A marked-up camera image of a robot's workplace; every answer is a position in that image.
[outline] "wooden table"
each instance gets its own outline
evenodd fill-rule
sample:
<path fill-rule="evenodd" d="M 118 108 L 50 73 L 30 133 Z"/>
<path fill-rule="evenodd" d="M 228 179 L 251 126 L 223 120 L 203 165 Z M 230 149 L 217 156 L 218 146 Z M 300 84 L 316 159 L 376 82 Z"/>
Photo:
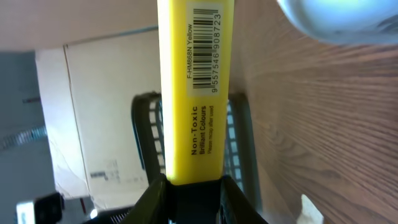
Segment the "wooden table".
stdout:
<path fill-rule="evenodd" d="M 236 0 L 231 91 L 251 106 L 263 216 L 398 223 L 398 47 L 333 46 L 275 0 Z"/>

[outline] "barcode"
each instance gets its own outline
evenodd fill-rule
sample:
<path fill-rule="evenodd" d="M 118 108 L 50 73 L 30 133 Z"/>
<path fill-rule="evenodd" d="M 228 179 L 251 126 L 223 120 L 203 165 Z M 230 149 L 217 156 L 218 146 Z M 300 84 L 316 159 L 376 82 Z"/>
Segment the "barcode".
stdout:
<path fill-rule="evenodd" d="M 196 94 L 218 93 L 220 70 L 221 15 L 219 9 L 193 7 L 188 20 L 188 34 L 192 32 L 191 89 Z"/>

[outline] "wood grain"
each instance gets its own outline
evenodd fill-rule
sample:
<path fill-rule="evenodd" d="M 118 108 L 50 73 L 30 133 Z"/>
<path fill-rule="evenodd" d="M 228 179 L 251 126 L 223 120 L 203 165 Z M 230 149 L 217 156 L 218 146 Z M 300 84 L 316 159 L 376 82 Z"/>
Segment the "wood grain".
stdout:
<path fill-rule="evenodd" d="M 305 194 L 330 223 L 398 223 L 398 46 L 319 43 L 275 0 L 237 0 L 231 64 L 266 220 L 295 223 Z"/>

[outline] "gray wall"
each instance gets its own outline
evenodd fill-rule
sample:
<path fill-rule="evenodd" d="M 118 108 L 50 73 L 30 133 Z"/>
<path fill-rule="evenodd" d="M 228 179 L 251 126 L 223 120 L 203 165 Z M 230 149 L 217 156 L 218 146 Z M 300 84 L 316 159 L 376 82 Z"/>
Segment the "gray wall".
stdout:
<path fill-rule="evenodd" d="M 40 103 L 23 103 L 39 96 L 34 53 L 0 53 L 0 139 L 44 125 Z M 0 151 L 0 222 L 14 223 L 16 203 L 55 192 L 47 139 Z M 88 211 L 90 200 L 85 200 Z M 84 219 L 78 200 L 66 202 L 62 223 Z"/>

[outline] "yellow marker body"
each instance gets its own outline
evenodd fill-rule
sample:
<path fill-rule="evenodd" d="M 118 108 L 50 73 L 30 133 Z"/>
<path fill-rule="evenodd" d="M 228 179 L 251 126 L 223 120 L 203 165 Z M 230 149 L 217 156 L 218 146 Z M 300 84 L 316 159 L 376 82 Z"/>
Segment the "yellow marker body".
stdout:
<path fill-rule="evenodd" d="M 233 0 L 158 0 L 166 176 L 174 185 L 223 171 Z"/>

